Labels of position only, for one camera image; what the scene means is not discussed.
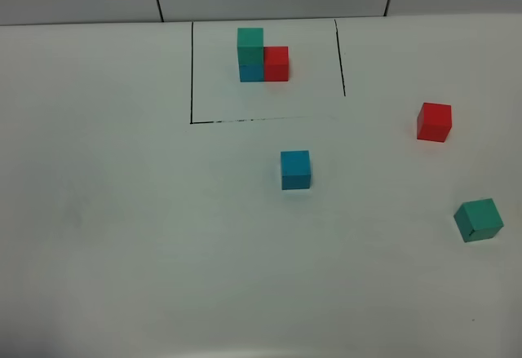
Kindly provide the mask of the green template block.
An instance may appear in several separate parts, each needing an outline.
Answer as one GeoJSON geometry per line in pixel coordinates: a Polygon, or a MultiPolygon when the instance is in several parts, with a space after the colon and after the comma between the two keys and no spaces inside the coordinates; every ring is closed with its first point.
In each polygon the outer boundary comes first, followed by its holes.
{"type": "Polygon", "coordinates": [[[237,29],[237,58],[240,66],[263,64],[263,28],[237,29]]]}

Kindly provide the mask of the red template block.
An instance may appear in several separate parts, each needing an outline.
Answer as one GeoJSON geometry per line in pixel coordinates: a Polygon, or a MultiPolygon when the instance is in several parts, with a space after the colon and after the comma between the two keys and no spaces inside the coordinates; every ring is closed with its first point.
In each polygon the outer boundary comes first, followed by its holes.
{"type": "Polygon", "coordinates": [[[287,46],[266,46],[264,55],[264,81],[288,82],[290,78],[290,57],[287,46]]]}

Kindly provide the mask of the blue template block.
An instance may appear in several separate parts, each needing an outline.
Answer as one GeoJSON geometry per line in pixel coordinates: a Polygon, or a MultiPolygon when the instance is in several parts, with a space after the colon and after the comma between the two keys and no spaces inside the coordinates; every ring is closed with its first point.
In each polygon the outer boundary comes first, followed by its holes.
{"type": "Polygon", "coordinates": [[[264,66],[262,64],[240,64],[240,82],[263,82],[264,66]]]}

